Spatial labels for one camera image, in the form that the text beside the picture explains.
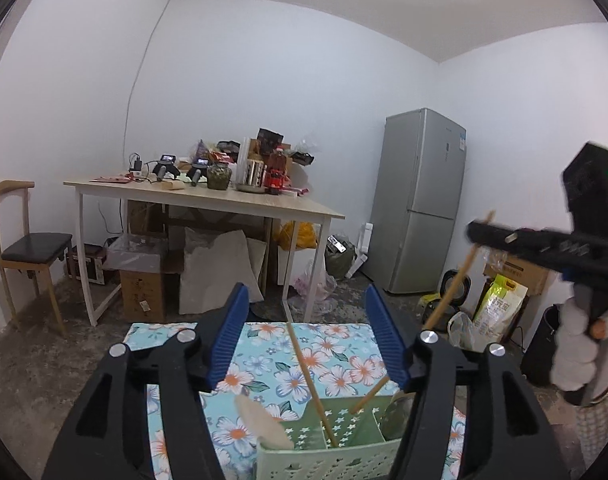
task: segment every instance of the refrigerator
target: refrigerator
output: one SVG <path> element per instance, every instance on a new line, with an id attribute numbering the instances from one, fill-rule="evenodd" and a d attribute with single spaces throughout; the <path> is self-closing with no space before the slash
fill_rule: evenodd
<path id="1" fill-rule="evenodd" d="M 386 118 L 369 259 L 395 294 L 438 290 L 460 206 L 466 130 L 428 108 Z"/>

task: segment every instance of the blue gripper pad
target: blue gripper pad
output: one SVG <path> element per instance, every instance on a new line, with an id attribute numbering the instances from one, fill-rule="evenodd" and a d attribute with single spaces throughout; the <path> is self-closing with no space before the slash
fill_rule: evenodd
<path id="1" fill-rule="evenodd" d="M 226 377 L 239 335 L 248 316 L 248 308 L 248 288 L 242 283 L 237 283 L 226 301 L 226 316 L 210 344 L 210 366 L 206 381 L 213 389 Z"/>
<path id="2" fill-rule="evenodd" d="M 388 308 L 382 296 L 374 285 L 369 285 L 364 294 L 364 307 L 369 317 L 370 327 L 373 329 L 375 341 L 382 355 L 388 377 L 404 389 L 410 376 L 407 371 L 404 353 L 405 345 L 391 320 Z"/>

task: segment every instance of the white glove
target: white glove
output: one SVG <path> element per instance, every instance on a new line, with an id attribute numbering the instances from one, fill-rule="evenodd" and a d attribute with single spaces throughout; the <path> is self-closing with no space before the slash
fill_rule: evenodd
<path id="1" fill-rule="evenodd" d="M 550 380 L 566 392 L 579 390 L 594 380 L 591 399 L 595 399 L 608 388 L 608 312 L 591 327 L 591 335 L 601 340 L 599 343 L 585 334 L 588 314 L 576 305 L 575 298 L 562 305 L 559 317 L 555 336 L 558 349 L 553 355 Z"/>

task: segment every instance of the chair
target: chair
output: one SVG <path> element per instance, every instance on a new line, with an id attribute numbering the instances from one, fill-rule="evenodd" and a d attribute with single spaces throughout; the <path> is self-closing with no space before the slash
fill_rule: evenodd
<path id="1" fill-rule="evenodd" d="M 64 337 L 66 335 L 66 327 L 62 320 L 59 306 L 55 297 L 55 288 L 50 275 L 50 266 L 56 259 L 64 259 L 64 251 L 68 248 L 68 264 L 71 269 L 72 279 L 75 280 L 74 262 L 72 261 L 72 235 L 63 233 L 31 233 L 28 225 L 28 189 L 35 187 L 34 182 L 23 180 L 3 180 L 0 182 L 0 197 L 11 191 L 23 189 L 23 231 L 24 235 L 20 240 L 13 243 L 11 246 L 2 251 L 2 243 L 0 240 L 0 274 L 8 306 L 12 314 L 12 320 L 20 328 L 17 319 L 17 312 L 12 303 L 10 296 L 10 287 L 8 287 L 8 279 L 6 277 L 6 269 L 26 270 L 29 278 L 32 279 L 35 287 L 35 294 L 39 297 L 39 282 L 37 275 L 43 276 L 48 292 L 50 294 L 50 302 L 55 311 L 55 317 L 59 324 L 59 329 Z"/>

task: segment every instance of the black bin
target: black bin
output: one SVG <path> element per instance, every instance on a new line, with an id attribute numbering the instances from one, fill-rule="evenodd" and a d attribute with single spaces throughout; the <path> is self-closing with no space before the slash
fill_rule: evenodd
<path id="1" fill-rule="evenodd" d="M 557 347 L 555 332 L 559 328 L 559 307 L 555 304 L 544 311 L 537 332 L 522 359 L 520 369 L 533 386 L 550 386 L 550 369 Z"/>

